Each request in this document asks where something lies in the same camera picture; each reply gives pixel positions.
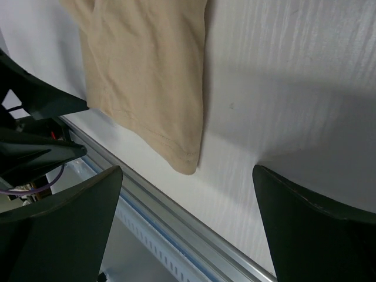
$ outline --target blue stripe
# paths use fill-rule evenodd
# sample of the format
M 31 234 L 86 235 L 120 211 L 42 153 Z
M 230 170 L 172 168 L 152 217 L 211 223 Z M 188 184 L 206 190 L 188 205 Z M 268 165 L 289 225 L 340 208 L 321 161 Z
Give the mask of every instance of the blue stripe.
M 90 160 L 85 157 L 82 158 L 82 160 L 95 172 L 99 173 L 97 169 L 94 168 L 90 164 Z M 120 194 L 121 198 L 132 207 L 133 210 L 135 210 L 139 215 L 142 216 L 143 219 L 145 219 L 151 226 L 154 227 L 155 230 L 157 230 L 171 245 L 173 245 L 175 248 L 180 251 L 185 258 L 187 258 L 194 266 L 196 266 L 207 278 L 210 279 L 212 282 L 219 282 L 215 276 L 209 272 L 202 264 L 200 264 L 196 259 L 194 259 L 193 256 L 191 256 L 190 253 L 188 253 L 181 245 L 179 245 L 175 240 L 173 240 L 161 227 L 159 227 L 153 220 L 151 220 L 146 213 L 144 213 L 141 209 L 137 207 L 128 197 L 126 197 L 123 193 Z

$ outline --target fabric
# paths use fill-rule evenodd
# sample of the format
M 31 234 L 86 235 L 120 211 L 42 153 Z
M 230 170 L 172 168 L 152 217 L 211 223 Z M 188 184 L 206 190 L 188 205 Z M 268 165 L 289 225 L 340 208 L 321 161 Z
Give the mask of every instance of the fabric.
M 195 172 L 207 0 L 61 0 L 81 29 L 88 106 Z

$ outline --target textured white surface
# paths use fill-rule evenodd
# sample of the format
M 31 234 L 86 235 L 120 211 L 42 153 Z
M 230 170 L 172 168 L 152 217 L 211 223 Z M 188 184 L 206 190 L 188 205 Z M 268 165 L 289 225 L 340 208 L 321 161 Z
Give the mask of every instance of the textured white surface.
M 274 273 L 251 178 L 258 161 L 376 212 L 375 18 L 373 0 L 211 1 L 193 176 L 95 110 L 69 119 Z M 78 33 L 56 0 L 3 0 L 0 27 L 18 63 L 83 96 Z

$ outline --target cable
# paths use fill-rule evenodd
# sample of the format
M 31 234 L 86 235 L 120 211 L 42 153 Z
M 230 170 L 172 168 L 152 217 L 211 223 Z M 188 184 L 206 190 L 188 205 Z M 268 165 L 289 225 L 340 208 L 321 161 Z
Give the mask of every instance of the cable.
M 12 190 L 0 190 L 0 194 L 5 194 L 5 195 L 15 195 L 15 196 L 27 196 L 35 193 L 39 193 L 41 191 L 44 191 L 48 188 L 50 188 L 52 185 L 54 185 L 59 178 L 63 175 L 64 172 L 64 165 L 61 166 L 61 170 L 59 174 L 53 179 L 50 183 L 42 186 L 41 188 L 30 190 L 30 191 L 12 191 Z

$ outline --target metal extrusion rail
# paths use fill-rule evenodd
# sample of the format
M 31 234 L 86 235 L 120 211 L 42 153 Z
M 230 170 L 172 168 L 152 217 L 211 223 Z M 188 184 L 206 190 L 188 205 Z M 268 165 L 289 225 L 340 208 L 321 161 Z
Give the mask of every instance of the metal extrusion rail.
M 118 165 L 124 173 L 121 201 L 123 207 L 131 208 L 149 226 L 155 229 L 175 252 L 179 253 L 188 268 L 196 270 L 196 278 L 204 275 L 209 281 L 276 282 L 277 279 L 253 260 L 221 238 L 213 230 L 185 211 L 181 206 L 155 188 L 142 176 L 107 151 L 86 133 L 67 119 L 74 142 L 85 145 L 87 157 L 101 170 Z M 133 228 L 127 217 L 117 210 L 117 216 L 140 240 L 138 230 Z M 156 247 L 150 248 L 178 281 L 193 282 L 167 263 Z

